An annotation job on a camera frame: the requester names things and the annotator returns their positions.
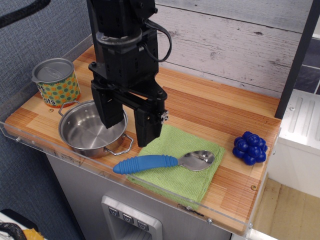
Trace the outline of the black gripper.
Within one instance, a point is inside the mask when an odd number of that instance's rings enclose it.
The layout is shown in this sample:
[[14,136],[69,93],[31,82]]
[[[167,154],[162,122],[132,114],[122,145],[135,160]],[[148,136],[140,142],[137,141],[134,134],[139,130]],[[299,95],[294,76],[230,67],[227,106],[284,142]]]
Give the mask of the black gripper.
[[137,29],[121,37],[96,33],[102,60],[91,63],[92,97],[104,126],[124,119],[123,106],[134,110],[137,143],[146,147],[161,134],[167,94],[156,83],[159,72],[155,29]]

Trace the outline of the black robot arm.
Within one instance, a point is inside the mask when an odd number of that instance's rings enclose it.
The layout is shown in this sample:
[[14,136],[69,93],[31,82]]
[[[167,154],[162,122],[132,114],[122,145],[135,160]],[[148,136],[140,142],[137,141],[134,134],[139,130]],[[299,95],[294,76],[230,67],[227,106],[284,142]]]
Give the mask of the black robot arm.
[[133,109],[137,143],[145,147],[168,118],[167,93],[155,80],[162,61],[157,33],[166,33],[151,21],[155,2],[89,0],[87,6],[96,55],[91,91],[100,119],[110,128],[123,120],[124,107]]

